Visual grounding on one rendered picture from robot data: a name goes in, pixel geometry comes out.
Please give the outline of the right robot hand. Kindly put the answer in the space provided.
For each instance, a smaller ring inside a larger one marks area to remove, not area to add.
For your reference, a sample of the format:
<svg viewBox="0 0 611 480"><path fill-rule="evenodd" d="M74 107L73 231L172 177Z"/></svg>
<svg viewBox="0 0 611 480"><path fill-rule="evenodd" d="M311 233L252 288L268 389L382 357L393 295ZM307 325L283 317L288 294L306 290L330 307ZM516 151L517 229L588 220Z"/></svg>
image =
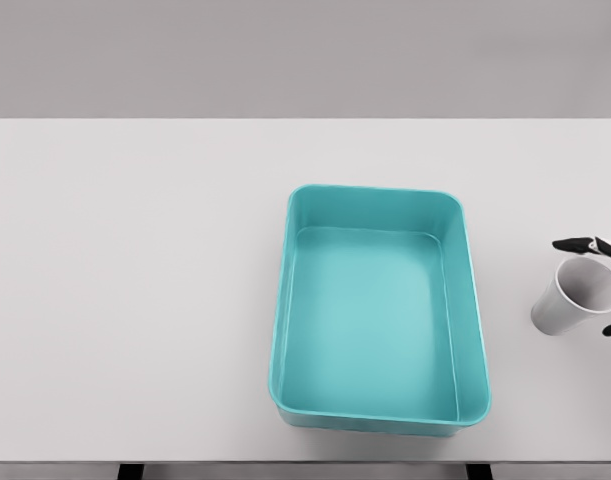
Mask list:
<svg viewBox="0 0 611 480"><path fill-rule="evenodd" d="M574 254L596 254L611 258L611 240L600 237L572 237L554 240L552 246L556 250ZM605 337L611 337L611 324L602 330Z"/></svg>

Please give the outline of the white paper cup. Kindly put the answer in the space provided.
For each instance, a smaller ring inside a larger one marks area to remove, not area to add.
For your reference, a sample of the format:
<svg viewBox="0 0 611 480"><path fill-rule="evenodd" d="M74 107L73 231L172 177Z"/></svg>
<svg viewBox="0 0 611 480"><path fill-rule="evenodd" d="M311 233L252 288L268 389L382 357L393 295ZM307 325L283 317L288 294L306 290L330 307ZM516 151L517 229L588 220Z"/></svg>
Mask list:
<svg viewBox="0 0 611 480"><path fill-rule="evenodd" d="M531 309L534 326L557 336L611 314L611 269L586 257L568 258Z"/></svg>

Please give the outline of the teal plastic basket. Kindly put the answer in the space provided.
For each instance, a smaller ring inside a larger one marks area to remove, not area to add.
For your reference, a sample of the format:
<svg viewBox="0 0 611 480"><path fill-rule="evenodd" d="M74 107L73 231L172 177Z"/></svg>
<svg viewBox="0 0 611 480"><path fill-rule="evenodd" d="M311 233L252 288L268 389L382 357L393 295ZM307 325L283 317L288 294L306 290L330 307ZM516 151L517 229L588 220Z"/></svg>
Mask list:
<svg viewBox="0 0 611 480"><path fill-rule="evenodd" d="M294 190L268 389L295 427L450 437L483 421L491 386L461 202Z"/></svg>

